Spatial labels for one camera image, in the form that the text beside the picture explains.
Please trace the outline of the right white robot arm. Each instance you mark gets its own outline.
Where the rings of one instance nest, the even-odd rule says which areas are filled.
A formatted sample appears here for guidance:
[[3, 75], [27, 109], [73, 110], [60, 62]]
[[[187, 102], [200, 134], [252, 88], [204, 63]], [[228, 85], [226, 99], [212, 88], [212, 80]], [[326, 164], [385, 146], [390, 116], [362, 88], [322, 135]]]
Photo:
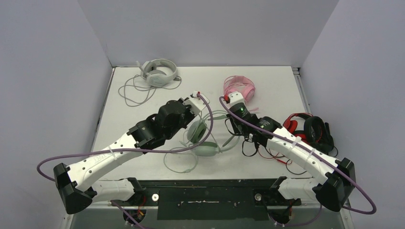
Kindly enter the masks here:
[[288, 199], [312, 199], [338, 212], [354, 190], [354, 163], [331, 157], [292, 135], [276, 120], [258, 118], [244, 103], [226, 108], [234, 130], [249, 140], [281, 153], [310, 174], [310, 178], [282, 178], [270, 191], [271, 200], [282, 204]]

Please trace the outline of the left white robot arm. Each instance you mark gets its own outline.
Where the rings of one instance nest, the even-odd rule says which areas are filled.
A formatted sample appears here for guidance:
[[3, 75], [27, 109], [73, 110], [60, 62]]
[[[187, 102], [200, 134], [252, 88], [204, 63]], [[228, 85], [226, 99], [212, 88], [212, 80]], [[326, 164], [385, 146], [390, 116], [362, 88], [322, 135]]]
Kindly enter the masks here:
[[200, 97], [169, 100], [156, 114], [135, 124], [118, 140], [79, 162], [60, 163], [53, 168], [55, 184], [66, 213], [75, 214], [93, 202], [110, 199], [137, 205], [142, 201], [142, 187], [135, 178], [101, 180], [123, 163], [165, 144], [205, 108]]

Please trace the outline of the pink cat-ear headphones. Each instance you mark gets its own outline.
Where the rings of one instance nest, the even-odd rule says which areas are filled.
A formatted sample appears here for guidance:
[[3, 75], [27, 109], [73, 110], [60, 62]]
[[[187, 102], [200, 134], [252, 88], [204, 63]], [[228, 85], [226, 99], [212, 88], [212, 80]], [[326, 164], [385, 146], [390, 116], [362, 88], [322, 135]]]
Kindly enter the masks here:
[[255, 90], [256, 87], [254, 83], [249, 78], [242, 75], [229, 76], [224, 80], [224, 95], [239, 92], [247, 103], [254, 97]]

